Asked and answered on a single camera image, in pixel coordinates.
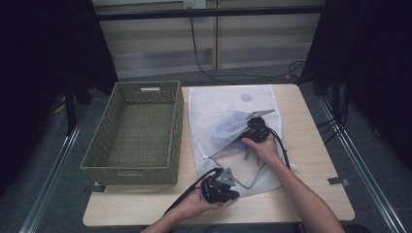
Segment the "wall outlet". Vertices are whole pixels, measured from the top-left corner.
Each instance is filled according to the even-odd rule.
[[[184,0],[183,9],[206,9],[206,0]]]
[[[206,9],[206,0],[194,0],[195,9]]]
[[[194,0],[184,0],[183,9],[194,9]]]

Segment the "person's left hand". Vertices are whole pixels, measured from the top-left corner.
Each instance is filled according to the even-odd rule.
[[[223,204],[223,202],[210,204],[203,198],[200,188],[197,188],[172,210],[182,219],[188,219],[200,216],[208,210],[217,210]]]
[[[181,221],[202,215],[208,210],[217,210],[224,203],[216,202],[209,204],[202,195],[200,188],[195,189],[175,208],[171,209],[154,224],[142,232],[169,232],[175,225]]]

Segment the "wooden table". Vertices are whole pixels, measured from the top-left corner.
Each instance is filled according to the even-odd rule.
[[[284,126],[283,143],[293,172],[318,193],[340,220],[351,220],[354,210],[341,184],[330,185],[337,177],[324,143],[296,85],[273,85]],[[104,192],[91,193],[84,224],[87,226],[150,225],[197,180],[191,154],[188,124],[189,89],[183,87],[185,112],[179,181],[176,185],[108,185]],[[218,211],[209,211],[183,224],[262,223],[300,221],[281,187],[258,195],[227,202]]]

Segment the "person's right hand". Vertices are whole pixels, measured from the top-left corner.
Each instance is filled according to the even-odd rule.
[[[242,142],[253,148],[257,152],[258,157],[265,163],[277,161],[278,159],[280,160],[276,139],[272,134],[270,134],[269,137],[261,143],[255,143],[248,138],[243,138]]]

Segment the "basket handle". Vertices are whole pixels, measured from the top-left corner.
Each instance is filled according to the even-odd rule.
[[[144,177],[145,174],[142,171],[122,171],[116,172],[116,174],[120,177]]]

